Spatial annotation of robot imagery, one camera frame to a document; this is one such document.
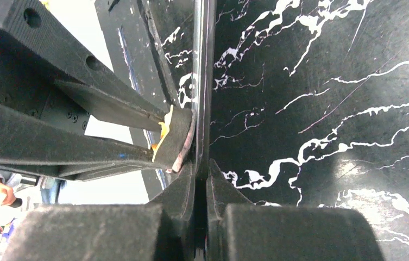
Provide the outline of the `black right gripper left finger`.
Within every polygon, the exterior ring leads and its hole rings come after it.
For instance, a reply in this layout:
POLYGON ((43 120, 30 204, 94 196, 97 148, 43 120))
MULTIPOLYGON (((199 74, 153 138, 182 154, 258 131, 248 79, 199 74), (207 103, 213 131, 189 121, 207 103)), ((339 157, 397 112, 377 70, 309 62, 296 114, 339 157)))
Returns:
POLYGON ((4 260, 192 260, 195 165, 147 204, 52 205, 29 212, 4 260))

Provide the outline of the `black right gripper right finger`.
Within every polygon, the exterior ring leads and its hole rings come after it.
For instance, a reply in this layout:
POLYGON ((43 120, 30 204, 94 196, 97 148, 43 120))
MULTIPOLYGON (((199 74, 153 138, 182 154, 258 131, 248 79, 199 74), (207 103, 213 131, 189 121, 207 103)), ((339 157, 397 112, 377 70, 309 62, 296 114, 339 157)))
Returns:
POLYGON ((370 224, 352 209, 258 206, 209 162, 207 260, 383 260, 370 224))

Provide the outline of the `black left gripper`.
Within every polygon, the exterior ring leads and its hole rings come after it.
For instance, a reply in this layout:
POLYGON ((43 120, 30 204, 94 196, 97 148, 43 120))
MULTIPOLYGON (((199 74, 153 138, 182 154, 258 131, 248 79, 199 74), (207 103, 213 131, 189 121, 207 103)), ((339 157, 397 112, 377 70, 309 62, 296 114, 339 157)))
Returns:
POLYGON ((121 81, 41 2, 0 1, 0 43, 13 52, 0 45, 0 170, 91 181, 172 168, 165 160, 153 162, 147 148, 81 135, 90 114, 154 132, 165 114, 121 81))

